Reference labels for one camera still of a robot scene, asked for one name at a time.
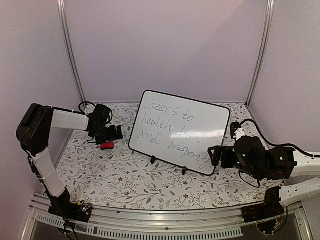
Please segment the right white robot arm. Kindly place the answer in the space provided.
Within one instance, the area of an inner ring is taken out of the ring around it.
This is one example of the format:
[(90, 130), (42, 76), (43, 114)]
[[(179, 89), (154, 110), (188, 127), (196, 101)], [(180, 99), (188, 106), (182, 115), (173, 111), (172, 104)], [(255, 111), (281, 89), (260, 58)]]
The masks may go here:
[(296, 147), (275, 146), (267, 150), (258, 137), (244, 135), (233, 146), (212, 146), (207, 151), (213, 166), (235, 168), (239, 174), (246, 174), (258, 183), (264, 179), (277, 181), (312, 177), (294, 185), (269, 188), (258, 208), (262, 218), (269, 218), (278, 207), (287, 207), (320, 195), (320, 158), (302, 153)]

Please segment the red whiteboard eraser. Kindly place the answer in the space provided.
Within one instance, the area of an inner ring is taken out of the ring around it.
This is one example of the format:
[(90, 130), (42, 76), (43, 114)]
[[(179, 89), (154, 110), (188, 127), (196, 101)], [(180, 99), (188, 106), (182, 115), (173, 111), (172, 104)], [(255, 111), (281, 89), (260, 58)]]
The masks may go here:
[(113, 150), (114, 149), (114, 142), (113, 141), (110, 141), (110, 142), (105, 142), (105, 143), (102, 143), (99, 148), (101, 150)]

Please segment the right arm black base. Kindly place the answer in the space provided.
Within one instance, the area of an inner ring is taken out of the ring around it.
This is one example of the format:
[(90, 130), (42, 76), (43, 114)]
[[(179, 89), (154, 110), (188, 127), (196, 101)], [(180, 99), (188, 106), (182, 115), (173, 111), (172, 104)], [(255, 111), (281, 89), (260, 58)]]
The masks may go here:
[(273, 235), (287, 223), (284, 218), (285, 208), (280, 204), (280, 186), (268, 189), (264, 201), (259, 204), (241, 208), (241, 216), (245, 223), (256, 222), (258, 231), (263, 235)]

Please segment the white whiteboard black frame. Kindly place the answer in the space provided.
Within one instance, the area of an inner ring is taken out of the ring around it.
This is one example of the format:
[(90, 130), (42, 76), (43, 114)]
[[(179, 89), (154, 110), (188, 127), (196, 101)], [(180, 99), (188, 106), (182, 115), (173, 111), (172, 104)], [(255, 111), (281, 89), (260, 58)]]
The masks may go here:
[(143, 92), (128, 147), (140, 154), (211, 176), (208, 148), (222, 146), (229, 108), (153, 90)]

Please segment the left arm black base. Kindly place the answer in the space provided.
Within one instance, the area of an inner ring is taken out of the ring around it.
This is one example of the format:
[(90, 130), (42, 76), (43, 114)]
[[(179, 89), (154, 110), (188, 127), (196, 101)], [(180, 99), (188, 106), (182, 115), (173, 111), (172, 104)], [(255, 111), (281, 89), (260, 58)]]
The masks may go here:
[(80, 204), (71, 202), (71, 196), (67, 189), (59, 196), (52, 196), (47, 193), (50, 200), (48, 212), (68, 220), (88, 223), (91, 217), (92, 209), (88, 203), (81, 201)]

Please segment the aluminium front rail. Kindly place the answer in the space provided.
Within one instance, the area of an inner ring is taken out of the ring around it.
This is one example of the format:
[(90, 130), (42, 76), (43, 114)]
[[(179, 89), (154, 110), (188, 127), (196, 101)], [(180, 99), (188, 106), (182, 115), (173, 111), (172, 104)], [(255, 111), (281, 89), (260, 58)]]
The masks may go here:
[(241, 206), (198, 210), (134, 210), (94, 206), (88, 222), (67, 228), (61, 217), (49, 213), (50, 201), (34, 194), (27, 211), (23, 240), (312, 240), (303, 205), (295, 203), (283, 216), (284, 227), (272, 234), (259, 232), (256, 222), (246, 223)]

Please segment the black whiteboard stand foot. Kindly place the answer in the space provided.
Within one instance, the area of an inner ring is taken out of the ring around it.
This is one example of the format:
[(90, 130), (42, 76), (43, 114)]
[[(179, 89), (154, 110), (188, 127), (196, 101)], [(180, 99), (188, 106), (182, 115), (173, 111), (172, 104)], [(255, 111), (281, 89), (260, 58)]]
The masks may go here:
[(150, 159), (150, 163), (153, 165), (156, 162), (157, 158), (155, 156), (152, 156)]

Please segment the left aluminium frame post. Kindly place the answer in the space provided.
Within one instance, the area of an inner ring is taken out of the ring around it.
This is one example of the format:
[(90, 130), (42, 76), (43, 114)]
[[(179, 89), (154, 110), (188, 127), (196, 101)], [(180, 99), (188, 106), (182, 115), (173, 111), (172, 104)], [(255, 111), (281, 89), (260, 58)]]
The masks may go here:
[(75, 54), (73, 51), (73, 45), (72, 45), (72, 40), (71, 40), (71, 35), (70, 35), (70, 30), (68, 25), (66, 2), (65, 0), (57, 0), (56, 2), (57, 2), (58, 15), (59, 15), (59, 20), (60, 20), (60, 25), (62, 30), (62, 36), (63, 36), (65, 49), (66, 49), (72, 77), (74, 80), (75, 88), (79, 97), (79, 101), (84, 102), (86, 101), (86, 97), (85, 97), (83, 85), (81, 83), (81, 78), (78, 71)]

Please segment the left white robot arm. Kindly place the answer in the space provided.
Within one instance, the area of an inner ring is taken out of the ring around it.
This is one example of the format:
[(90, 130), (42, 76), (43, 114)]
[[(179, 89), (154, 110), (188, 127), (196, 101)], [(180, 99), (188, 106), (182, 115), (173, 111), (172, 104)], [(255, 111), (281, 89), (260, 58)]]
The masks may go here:
[(67, 191), (51, 160), (51, 130), (84, 131), (95, 144), (100, 145), (123, 138), (121, 126), (112, 125), (112, 119), (112, 110), (102, 104), (97, 104), (89, 114), (38, 103), (29, 107), (16, 130), (16, 137), (27, 154), (32, 172), (48, 195), (59, 198)]

